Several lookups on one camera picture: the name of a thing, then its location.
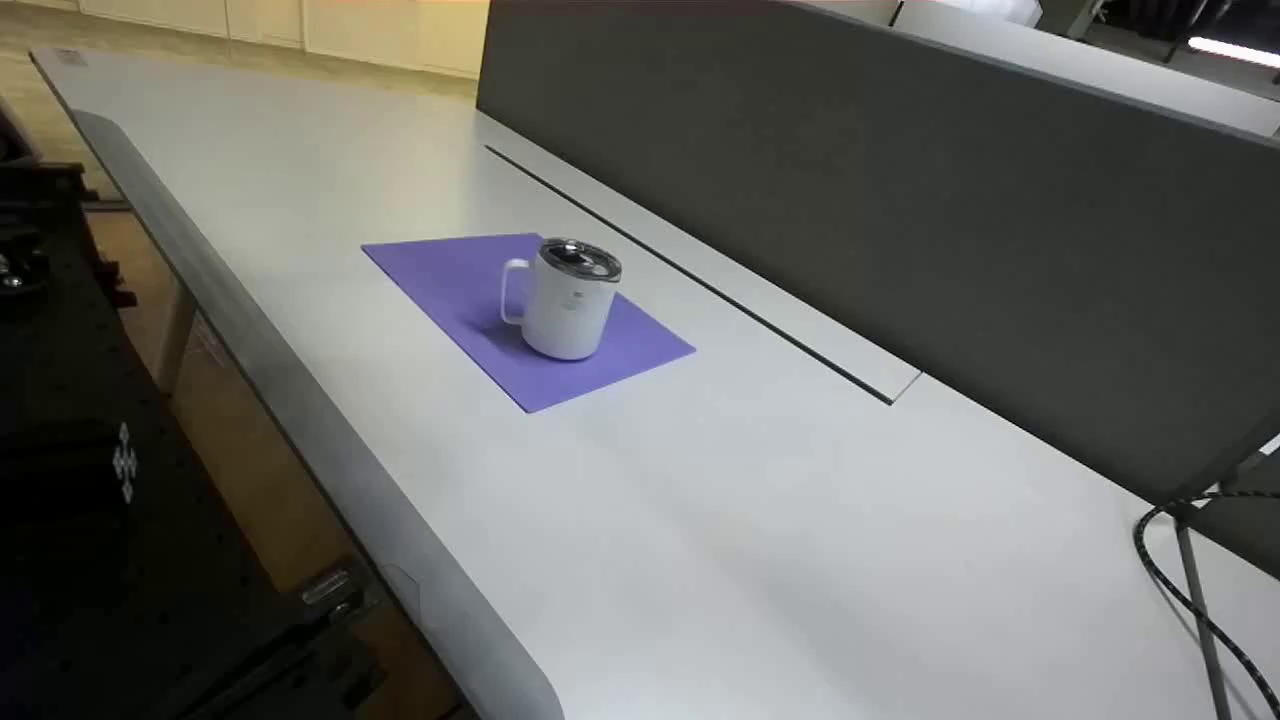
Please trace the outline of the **clear sliding mug lid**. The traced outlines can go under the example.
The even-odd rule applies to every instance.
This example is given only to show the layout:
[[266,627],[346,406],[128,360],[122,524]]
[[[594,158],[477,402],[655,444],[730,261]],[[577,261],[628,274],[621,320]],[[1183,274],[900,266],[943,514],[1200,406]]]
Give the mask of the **clear sliding mug lid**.
[[624,276],[624,266],[612,254],[602,254],[602,250],[594,250],[588,241],[547,238],[540,246],[540,261],[547,269],[556,269],[556,274],[577,276],[577,281],[609,281],[609,283],[615,283]]

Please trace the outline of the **white insulated mug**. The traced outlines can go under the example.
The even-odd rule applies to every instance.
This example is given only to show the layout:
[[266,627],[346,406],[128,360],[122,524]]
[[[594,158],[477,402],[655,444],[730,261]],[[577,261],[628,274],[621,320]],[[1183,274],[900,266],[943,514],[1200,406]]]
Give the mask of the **white insulated mug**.
[[577,281],[530,256],[512,256],[499,274],[499,320],[547,360],[588,360],[609,329],[621,281]]

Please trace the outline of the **purple rectangular mat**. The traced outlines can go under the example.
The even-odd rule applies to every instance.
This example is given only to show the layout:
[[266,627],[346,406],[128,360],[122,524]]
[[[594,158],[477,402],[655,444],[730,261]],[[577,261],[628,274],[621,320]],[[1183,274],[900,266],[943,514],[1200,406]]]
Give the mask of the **purple rectangular mat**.
[[594,355],[565,363],[530,351],[514,329],[499,320],[499,269],[530,254],[530,231],[362,250],[362,256],[523,411],[544,411],[690,355],[682,337],[628,298],[612,304]]

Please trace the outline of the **dark grey desk divider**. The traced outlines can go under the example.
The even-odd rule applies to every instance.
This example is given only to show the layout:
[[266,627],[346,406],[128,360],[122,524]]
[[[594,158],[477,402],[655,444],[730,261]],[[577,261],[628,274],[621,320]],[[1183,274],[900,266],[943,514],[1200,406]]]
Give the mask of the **dark grey desk divider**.
[[493,0],[479,110],[1280,573],[1280,149],[791,0]]

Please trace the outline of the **black equipment cart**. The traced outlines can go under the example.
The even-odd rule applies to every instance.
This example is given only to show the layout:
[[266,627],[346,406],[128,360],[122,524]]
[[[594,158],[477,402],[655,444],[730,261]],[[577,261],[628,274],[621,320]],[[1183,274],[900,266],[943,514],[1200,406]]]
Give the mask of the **black equipment cart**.
[[0,720],[355,720],[378,587],[271,587],[160,402],[85,172],[0,132]]

